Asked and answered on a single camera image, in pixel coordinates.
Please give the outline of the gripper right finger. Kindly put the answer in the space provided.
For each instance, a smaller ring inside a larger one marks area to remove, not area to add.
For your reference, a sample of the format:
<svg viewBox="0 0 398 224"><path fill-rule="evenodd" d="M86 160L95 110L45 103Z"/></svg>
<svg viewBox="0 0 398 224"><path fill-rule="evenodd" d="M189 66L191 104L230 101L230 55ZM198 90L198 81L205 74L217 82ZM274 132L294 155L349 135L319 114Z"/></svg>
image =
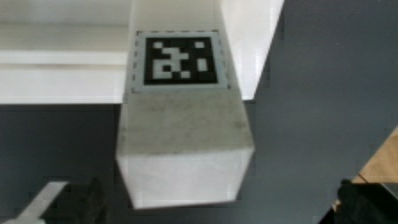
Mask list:
<svg viewBox="0 0 398 224"><path fill-rule="evenodd" d="M342 181L335 224L398 224L398 183Z"/></svg>

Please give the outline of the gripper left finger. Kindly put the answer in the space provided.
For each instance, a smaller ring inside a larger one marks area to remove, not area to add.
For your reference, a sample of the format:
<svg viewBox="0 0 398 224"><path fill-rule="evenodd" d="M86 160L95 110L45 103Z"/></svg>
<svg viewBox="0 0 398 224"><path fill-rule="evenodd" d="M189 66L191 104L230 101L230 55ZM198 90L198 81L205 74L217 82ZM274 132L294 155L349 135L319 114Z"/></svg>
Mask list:
<svg viewBox="0 0 398 224"><path fill-rule="evenodd" d="M107 197L102 182L47 183L9 224L109 224Z"/></svg>

